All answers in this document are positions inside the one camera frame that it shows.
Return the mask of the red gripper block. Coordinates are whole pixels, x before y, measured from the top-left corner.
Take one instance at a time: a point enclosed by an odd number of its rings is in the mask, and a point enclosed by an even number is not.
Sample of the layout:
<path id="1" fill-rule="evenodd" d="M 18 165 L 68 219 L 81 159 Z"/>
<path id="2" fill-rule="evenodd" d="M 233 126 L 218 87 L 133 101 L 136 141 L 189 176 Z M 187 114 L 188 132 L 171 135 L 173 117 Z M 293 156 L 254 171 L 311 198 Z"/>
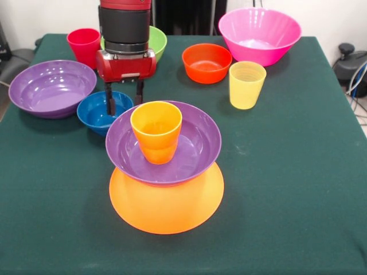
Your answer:
<path id="1" fill-rule="evenodd" d="M 96 53 L 96 67 L 99 76 L 105 82 L 107 114 L 115 115 L 115 100 L 111 83 L 120 83 L 126 79 L 145 79 L 151 77 L 157 67 L 155 53 L 148 49 L 143 54 L 112 54 L 105 50 Z M 143 103 L 144 80 L 136 82 L 135 105 Z"/>

